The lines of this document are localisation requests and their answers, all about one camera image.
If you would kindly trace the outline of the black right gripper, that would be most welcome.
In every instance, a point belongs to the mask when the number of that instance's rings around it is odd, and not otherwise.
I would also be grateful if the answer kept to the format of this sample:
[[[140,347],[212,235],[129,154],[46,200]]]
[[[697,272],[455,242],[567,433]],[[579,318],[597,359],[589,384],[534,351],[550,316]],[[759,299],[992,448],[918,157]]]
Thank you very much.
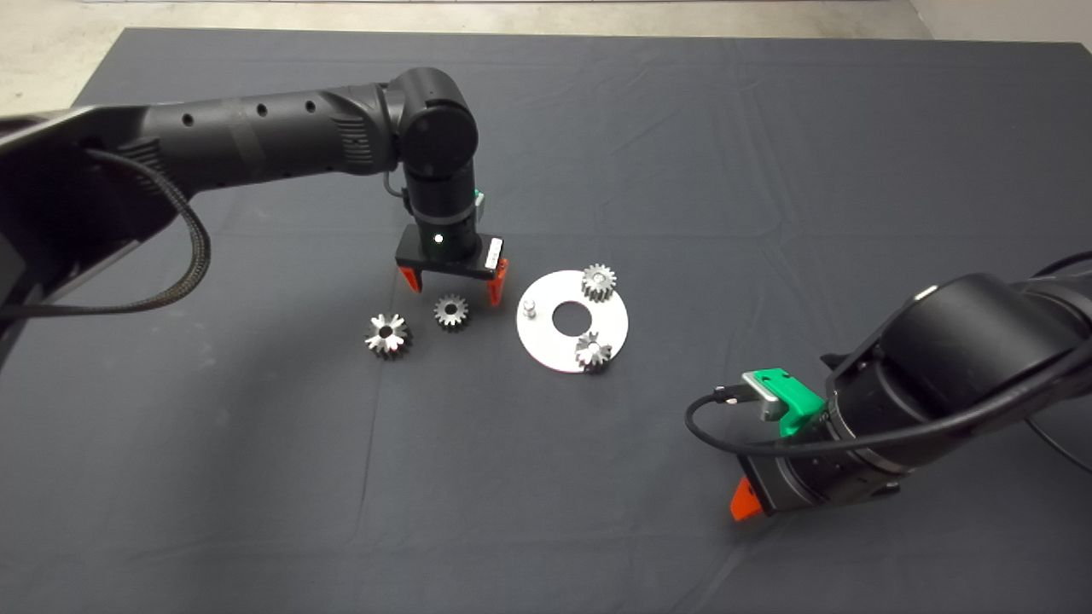
[[[736,522],[764,513],[866,504],[897,494],[897,448],[890,446],[812,457],[736,458],[745,475],[729,499]]]

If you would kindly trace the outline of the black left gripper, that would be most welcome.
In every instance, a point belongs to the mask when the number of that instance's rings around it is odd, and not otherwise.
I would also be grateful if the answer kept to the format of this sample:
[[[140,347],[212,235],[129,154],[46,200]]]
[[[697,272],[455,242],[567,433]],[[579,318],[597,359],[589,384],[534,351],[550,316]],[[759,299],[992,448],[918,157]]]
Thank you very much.
[[[465,225],[410,224],[399,238],[395,264],[415,294],[422,294],[426,271],[488,281],[489,306],[496,308],[502,303],[508,271],[503,248],[502,237]]]

